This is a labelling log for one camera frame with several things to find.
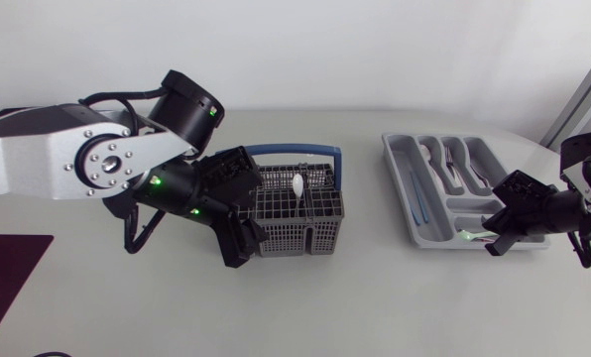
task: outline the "robotic arm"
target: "robotic arm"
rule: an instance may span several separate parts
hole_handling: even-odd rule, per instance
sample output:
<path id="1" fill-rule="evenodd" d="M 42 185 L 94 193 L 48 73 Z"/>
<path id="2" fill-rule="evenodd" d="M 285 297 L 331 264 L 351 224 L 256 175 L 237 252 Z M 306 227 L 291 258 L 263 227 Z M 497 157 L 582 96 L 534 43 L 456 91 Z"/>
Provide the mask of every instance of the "robotic arm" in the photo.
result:
<path id="1" fill-rule="evenodd" d="M 591 133 L 562 143 L 560 178 L 568 190 L 558 191 L 520 171 L 494 187 L 505 208 L 483 223 L 500 235 L 486 245 L 492 255 L 505 254 L 529 235 L 567 233 L 582 266 L 591 267 Z"/>
<path id="2" fill-rule="evenodd" d="M 129 100 L 159 98 L 149 118 Z M 90 105 L 118 100 L 127 112 Z M 266 239 L 236 206 L 251 204 L 261 182 L 242 147 L 193 161 L 225 114 L 211 94 L 171 70 L 149 92 L 97 93 L 79 101 L 0 112 L 0 194 L 52 199 L 103 198 L 125 222 L 125 248 L 138 252 L 166 213 L 209 225 L 228 267 L 237 268 Z M 147 131 L 140 135 L 140 129 Z M 158 209 L 137 237 L 138 205 Z"/>

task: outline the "gray plastic basket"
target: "gray plastic basket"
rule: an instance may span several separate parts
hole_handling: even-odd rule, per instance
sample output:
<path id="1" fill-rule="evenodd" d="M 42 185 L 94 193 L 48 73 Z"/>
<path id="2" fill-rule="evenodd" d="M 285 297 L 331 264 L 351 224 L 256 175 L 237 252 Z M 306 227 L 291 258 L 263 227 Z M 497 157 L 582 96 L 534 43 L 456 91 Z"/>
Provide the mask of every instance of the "gray plastic basket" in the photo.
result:
<path id="1" fill-rule="evenodd" d="M 241 209 L 241 219 L 253 218 L 269 238 L 260 244 L 263 257 L 332 254 L 344 217 L 341 192 L 341 151 L 310 144 L 272 144 L 246 147 L 250 155 L 297 153 L 331 155 L 329 164 L 260 166 L 263 179 L 253 192 L 253 208 Z M 304 192 L 296 212 L 292 189 L 295 174 L 304 181 Z"/>
<path id="2" fill-rule="evenodd" d="M 463 240 L 457 232 L 485 231 L 483 219 L 503 208 L 503 203 L 491 187 L 508 172 L 487 143 L 472 136 L 394 133 L 384 134 L 382 140 L 384 156 L 402 202 L 403 214 L 409 223 L 410 235 L 417 245 L 433 249 L 485 250 L 486 242 Z M 421 154 L 422 145 L 429 149 L 432 160 Z M 455 186 L 447 169 L 445 147 L 451 150 L 453 165 L 460 173 L 461 186 Z M 483 174 L 490 187 L 482 184 L 473 167 Z M 421 220 L 421 204 L 428 221 Z M 549 244 L 545 236 L 537 235 L 524 238 L 512 249 L 546 249 Z"/>

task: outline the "white wall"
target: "white wall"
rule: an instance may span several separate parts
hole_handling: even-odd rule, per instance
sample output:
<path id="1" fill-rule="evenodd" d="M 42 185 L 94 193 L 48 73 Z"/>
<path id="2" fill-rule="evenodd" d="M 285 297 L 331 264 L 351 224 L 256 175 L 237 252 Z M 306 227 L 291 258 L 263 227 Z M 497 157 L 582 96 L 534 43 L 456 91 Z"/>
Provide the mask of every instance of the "white wall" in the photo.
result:
<path id="1" fill-rule="evenodd" d="M 0 0 L 0 108 L 175 68 L 228 109 L 419 108 L 539 140 L 590 66 L 591 0 Z"/>

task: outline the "blue basket handle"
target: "blue basket handle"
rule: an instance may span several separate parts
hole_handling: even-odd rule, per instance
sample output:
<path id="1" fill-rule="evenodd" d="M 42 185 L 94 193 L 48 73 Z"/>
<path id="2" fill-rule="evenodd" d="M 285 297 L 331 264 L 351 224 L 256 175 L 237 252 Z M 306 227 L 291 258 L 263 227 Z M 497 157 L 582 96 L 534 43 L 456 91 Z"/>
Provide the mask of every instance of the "blue basket handle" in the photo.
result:
<path id="1" fill-rule="evenodd" d="M 249 155 L 314 154 L 333 157 L 335 189 L 342 189 L 342 151 L 337 147 L 317 144 L 261 144 L 245 147 Z"/>

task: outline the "plastic spoon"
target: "plastic spoon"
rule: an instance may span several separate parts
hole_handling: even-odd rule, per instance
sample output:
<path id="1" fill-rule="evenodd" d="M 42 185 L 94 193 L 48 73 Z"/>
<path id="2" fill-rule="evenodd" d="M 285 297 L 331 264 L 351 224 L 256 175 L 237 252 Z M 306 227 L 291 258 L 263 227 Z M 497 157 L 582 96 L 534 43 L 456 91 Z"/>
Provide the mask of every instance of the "plastic spoon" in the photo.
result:
<path id="1" fill-rule="evenodd" d="M 292 186 L 294 188 L 295 197 L 297 197 L 297 201 L 295 202 L 295 217 L 298 217 L 297 208 L 299 207 L 299 200 L 302 197 L 302 192 L 304 191 L 304 180 L 300 174 L 294 175 Z"/>
<path id="2" fill-rule="evenodd" d="M 441 191 L 443 191 L 443 193 L 445 193 L 445 185 L 443 184 L 441 177 L 436 173 L 436 171 L 432 167 L 432 153 L 430 152 L 430 149 L 424 144 L 419 145 L 418 148 L 421 151 L 421 155 L 423 156 L 423 158 L 427 160 L 427 166 L 430 168 L 430 172 L 432 173 L 432 176 L 436 180 L 438 180 L 439 187 L 441 188 Z"/>
<path id="3" fill-rule="evenodd" d="M 471 233 L 468 232 L 464 229 L 461 229 L 460 231 L 458 231 L 456 234 L 458 234 L 459 237 L 461 237 L 463 240 L 466 240 L 468 242 L 471 242 L 475 239 L 481 239 L 481 238 L 486 238 L 486 237 L 493 237 L 493 236 L 497 236 L 498 234 L 494 233 L 494 232 L 480 232 L 480 233 Z"/>

